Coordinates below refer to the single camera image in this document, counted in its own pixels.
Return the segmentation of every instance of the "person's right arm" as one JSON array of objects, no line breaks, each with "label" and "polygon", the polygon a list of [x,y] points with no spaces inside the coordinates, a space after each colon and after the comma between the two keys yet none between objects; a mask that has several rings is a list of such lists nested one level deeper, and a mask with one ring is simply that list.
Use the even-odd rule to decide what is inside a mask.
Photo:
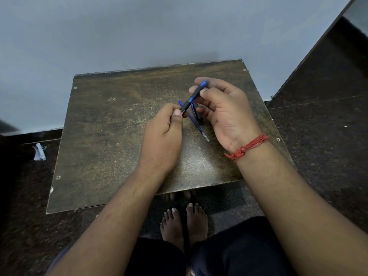
[{"label": "person's right arm", "polygon": [[[261,134],[245,93],[208,80],[197,111],[230,153]],[[190,88],[192,93],[196,86]],[[368,274],[368,235],[322,199],[267,141],[237,160],[244,179],[300,275]]]}]

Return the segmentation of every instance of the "person's left hand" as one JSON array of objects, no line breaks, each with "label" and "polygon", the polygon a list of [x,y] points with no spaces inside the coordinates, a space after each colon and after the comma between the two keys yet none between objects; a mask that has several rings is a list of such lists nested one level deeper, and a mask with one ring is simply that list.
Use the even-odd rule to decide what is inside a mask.
[{"label": "person's left hand", "polygon": [[138,169],[163,177],[176,166],[182,152],[181,106],[168,103],[147,122]]}]

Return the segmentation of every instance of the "pant leg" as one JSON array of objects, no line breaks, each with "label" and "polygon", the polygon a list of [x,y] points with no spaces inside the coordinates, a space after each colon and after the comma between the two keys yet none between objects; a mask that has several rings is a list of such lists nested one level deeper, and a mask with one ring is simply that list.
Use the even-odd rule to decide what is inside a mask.
[{"label": "pant leg", "polygon": [[262,216],[196,242],[190,262],[195,276],[296,275]]},{"label": "pant leg", "polygon": [[[72,245],[60,252],[50,267],[49,272]],[[182,251],[173,244],[156,239],[138,238],[126,268],[125,276],[185,276],[186,260]]]}]

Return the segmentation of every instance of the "person's right hand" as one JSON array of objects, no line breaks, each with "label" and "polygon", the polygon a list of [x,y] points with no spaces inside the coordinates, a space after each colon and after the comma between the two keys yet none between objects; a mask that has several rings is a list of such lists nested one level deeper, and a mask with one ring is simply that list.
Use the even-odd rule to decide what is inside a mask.
[{"label": "person's right hand", "polygon": [[[226,81],[198,77],[196,84],[207,81],[207,87],[200,92],[196,102],[204,105],[197,112],[209,120],[218,142],[230,153],[236,152],[262,134],[249,106],[246,94]],[[198,86],[192,86],[193,94]]]}]

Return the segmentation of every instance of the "foot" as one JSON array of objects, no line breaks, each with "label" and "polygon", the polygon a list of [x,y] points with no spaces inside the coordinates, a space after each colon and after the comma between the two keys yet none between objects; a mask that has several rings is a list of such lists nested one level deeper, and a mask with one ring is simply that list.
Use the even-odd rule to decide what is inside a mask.
[{"label": "foot", "polygon": [[182,231],[182,222],[179,211],[176,208],[168,209],[164,213],[162,223],[160,224],[162,238],[175,246],[184,253],[184,238]]},{"label": "foot", "polygon": [[208,218],[199,204],[190,203],[186,207],[186,223],[188,224],[190,247],[197,241],[203,241],[207,238]]}]

